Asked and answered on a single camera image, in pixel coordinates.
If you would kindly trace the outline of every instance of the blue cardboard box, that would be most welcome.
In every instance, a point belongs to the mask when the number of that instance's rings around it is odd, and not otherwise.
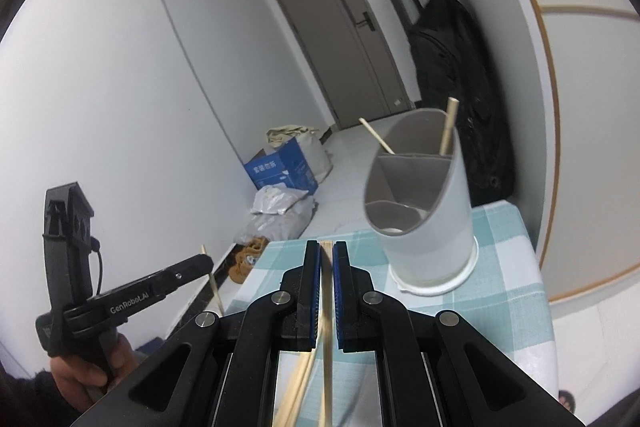
[[[245,163],[244,169],[257,188],[284,183],[289,188],[308,190],[309,194],[314,194],[318,188],[318,182],[295,138],[288,140],[276,152]]]

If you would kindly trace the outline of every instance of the door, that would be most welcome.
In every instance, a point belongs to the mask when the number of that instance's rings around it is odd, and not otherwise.
[[[409,109],[366,0],[278,0],[340,128]]]

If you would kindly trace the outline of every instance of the black door handle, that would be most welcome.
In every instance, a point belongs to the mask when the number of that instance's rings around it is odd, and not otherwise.
[[[364,17],[364,19],[355,23],[356,28],[368,26],[371,31],[376,31],[376,27],[373,23],[373,20],[371,19],[371,15],[369,15],[369,12],[362,12],[362,16]]]

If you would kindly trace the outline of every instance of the teal and white tablecloth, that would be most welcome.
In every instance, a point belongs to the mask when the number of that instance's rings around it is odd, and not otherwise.
[[[450,293],[418,297],[402,293],[388,270],[388,261],[372,230],[321,237],[346,241],[353,266],[371,274],[373,285],[411,310],[434,315],[459,312],[531,378],[558,396],[556,344],[551,314],[529,236],[515,206],[506,201],[473,210],[474,233],[480,246],[478,264],[468,280]],[[276,291],[284,272],[302,264],[306,239],[271,243],[229,305],[227,314],[242,311],[261,295]],[[334,425],[381,425],[373,353],[343,353],[334,341]],[[280,393],[297,355],[284,353],[276,391]],[[322,387],[322,349],[297,427],[316,426]]]

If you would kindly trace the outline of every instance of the silver pivot bolt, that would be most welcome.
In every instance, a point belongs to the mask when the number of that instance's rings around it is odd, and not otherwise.
[[[460,322],[460,317],[458,317],[457,313],[454,312],[444,312],[440,315],[440,322],[445,326],[457,326]]]
[[[271,296],[271,302],[279,306],[280,304],[286,304],[291,300],[291,295],[288,292],[279,291]]]
[[[216,321],[216,314],[214,312],[202,312],[196,317],[196,324],[201,328],[208,328]]]
[[[362,300],[367,304],[380,304],[382,302],[382,293],[379,292],[367,292],[362,296]]]

